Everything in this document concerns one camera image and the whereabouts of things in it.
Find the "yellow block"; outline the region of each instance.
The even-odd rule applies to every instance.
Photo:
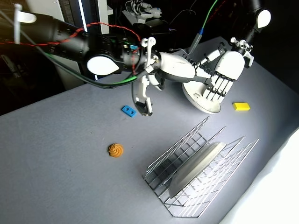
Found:
[[[234,109],[236,111],[249,111],[250,106],[248,103],[233,103]]]

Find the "metal rack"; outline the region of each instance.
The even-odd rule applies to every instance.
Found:
[[[146,170],[145,181],[174,217],[200,217],[259,141],[257,139],[241,149],[237,149],[237,146],[244,137],[227,144],[197,177],[176,196],[170,198],[168,187],[172,176],[192,155],[211,143],[226,128],[222,128],[211,139],[206,140],[199,132],[207,120],[208,117],[150,164]]]

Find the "brown swirl toy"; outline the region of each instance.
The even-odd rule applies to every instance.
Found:
[[[123,154],[123,146],[118,143],[114,143],[109,146],[109,155],[113,157],[119,157]]]

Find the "tabletop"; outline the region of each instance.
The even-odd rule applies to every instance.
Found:
[[[193,60],[222,38],[198,46]],[[260,139],[199,219],[173,218],[142,175],[146,167],[208,115],[184,96],[181,84],[148,89],[153,115],[131,118],[131,87],[104,90],[85,84],[0,117],[0,223],[216,224],[269,158],[299,126],[299,96],[258,63],[244,69],[201,133],[221,139]],[[251,110],[236,112],[233,102]],[[107,148],[121,143],[124,154]]]

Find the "plate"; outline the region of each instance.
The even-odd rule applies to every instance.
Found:
[[[205,113],[218,113],[220,112],[220,103],[204,98],[202,93],[206,89],[203,83],[191,81],[182,83],[183,92],[187,99],[197,108]]]
[[[226,143],[216,142],[197,151],[173,176],[169,196],[173,198],[212,162]]]

